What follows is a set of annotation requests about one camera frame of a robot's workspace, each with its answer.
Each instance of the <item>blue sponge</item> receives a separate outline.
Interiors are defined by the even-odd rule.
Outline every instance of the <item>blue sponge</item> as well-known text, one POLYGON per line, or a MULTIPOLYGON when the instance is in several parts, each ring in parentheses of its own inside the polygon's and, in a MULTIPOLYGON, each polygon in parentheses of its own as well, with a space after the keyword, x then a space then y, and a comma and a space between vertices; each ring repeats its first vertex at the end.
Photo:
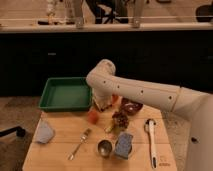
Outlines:
POLYGON ((132 138, 131 134, 121 132, 118 136, 118 141, 115 145, 115 154, 124 159, 128 159, 128 155, 132 148, 132 138))

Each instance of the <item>small metal cup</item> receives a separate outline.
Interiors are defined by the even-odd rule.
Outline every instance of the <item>small metal cup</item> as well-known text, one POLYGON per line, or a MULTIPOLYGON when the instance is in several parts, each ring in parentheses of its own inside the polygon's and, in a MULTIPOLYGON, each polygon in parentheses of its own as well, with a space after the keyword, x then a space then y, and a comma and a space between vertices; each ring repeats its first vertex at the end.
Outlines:
POLYGON ((108 140, 102 140, 98 143, 98 152, 102 157, 109 157, 112 152, 112 143, 108 140))

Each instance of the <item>metal fork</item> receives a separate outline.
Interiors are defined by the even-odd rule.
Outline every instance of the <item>metal fork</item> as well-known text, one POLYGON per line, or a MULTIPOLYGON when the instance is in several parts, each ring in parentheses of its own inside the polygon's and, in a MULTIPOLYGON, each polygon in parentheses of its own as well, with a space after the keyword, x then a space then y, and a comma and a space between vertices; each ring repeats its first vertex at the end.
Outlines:
POLYGON ((85 142, 85 140, 87 139, 88 135, 90 134, 92 130, 91 129, 87 129, 86 131, 84 131, 84 133, 81 136, 81 141, 80 143, 77 145, 77 147, 74 149, 74 151, 69 155, 68 160, 73 160, 75 157, 75 154, 77 153, 78 149, 80 148, 81 144, 83 142, 85 142))

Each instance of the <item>green plastic tray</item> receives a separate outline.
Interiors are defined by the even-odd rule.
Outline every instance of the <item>green plastic tray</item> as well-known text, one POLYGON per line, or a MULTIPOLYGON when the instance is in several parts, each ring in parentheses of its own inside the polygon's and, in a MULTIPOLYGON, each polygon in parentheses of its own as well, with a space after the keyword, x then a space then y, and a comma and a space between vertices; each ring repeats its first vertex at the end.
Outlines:
POLYGON ((91 96, 84 77, 49 78, 39 108, 45 112, 87 111, 92 104, 91 96))

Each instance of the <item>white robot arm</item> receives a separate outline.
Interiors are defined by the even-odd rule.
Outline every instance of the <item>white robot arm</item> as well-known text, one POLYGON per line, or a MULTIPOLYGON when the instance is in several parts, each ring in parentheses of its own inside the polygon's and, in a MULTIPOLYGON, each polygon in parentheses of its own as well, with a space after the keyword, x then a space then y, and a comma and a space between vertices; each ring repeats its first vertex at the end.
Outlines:
POLYGON ((117 94, 190 121, 191 130, 185 171, 213 170, 213 95, 168 84, 116 77, 115 65, 101 60, 87 75, 100 108, 117 94))

